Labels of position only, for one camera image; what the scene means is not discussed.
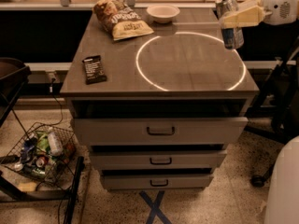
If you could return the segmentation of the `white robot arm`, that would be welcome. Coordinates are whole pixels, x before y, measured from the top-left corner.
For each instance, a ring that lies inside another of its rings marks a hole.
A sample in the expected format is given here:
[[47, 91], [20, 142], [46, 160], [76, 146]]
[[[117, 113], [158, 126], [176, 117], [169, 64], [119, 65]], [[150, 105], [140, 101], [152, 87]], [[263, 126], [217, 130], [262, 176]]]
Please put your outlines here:
[[[298, 0], [247, 0], [221, 16], [223, 28], [280, 25], [298, 18]], [[280, 150], [275, 161], [264, 224], [299, 224], [299, 135]]]

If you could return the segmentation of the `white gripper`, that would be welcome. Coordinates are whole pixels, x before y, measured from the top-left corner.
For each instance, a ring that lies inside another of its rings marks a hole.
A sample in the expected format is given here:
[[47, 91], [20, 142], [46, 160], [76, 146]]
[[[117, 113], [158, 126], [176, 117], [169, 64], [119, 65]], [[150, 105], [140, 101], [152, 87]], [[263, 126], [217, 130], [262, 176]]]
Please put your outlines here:
[[226, 12], [220, 18], [221, 28], [242, 28], [259, 25], [281, 25], [297, 20], [298, 0], [246, 0], [238, 4], [238, 11]]

